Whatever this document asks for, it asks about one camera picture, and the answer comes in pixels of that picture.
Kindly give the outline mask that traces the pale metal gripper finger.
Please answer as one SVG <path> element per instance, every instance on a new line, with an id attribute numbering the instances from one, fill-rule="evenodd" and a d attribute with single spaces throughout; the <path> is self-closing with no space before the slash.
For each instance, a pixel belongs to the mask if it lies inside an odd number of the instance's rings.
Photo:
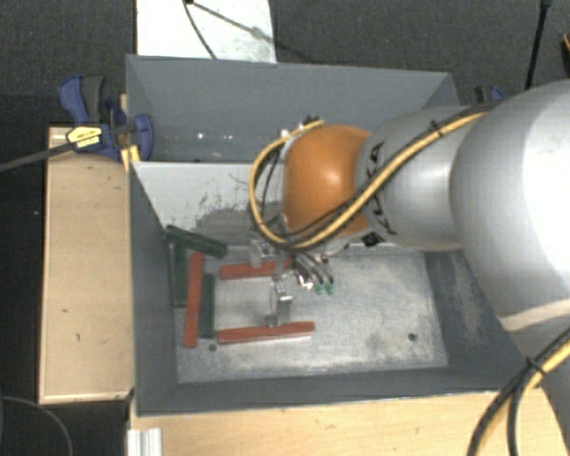
<path id="1" fill-rule="evenodd" d="M 262 239 L 251 239 L 248 245 L 248 258 L 252 268 L 259 268 L 272 255 L 272 245 Z"/>
<path id="2" fill-rule="evenodd" d="M 269 328 L 279 327 L 291 321 L 293 301 L 293 295 L 283 283 L 276 281 L 271 283 L 269 289 L 270 312 L 266 316 L 266 324 Z"/>

